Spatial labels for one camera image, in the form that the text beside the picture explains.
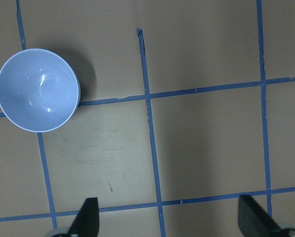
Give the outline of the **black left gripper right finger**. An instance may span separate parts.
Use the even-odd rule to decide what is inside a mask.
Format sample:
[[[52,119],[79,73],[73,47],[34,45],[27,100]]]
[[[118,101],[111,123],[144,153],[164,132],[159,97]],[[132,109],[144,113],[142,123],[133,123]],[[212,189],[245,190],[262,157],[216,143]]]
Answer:
[[[287,232],[249,195],[238,199],[238,227],[244,237],[286,237]]]

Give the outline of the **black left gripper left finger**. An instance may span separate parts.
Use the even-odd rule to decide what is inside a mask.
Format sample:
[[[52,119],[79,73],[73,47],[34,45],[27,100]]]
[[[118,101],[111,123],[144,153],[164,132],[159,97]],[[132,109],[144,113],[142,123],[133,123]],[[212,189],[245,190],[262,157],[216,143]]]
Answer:
[[[96,197],[87,198],[71,224],[69,237],[97,237],[100,229],[99,204]]]

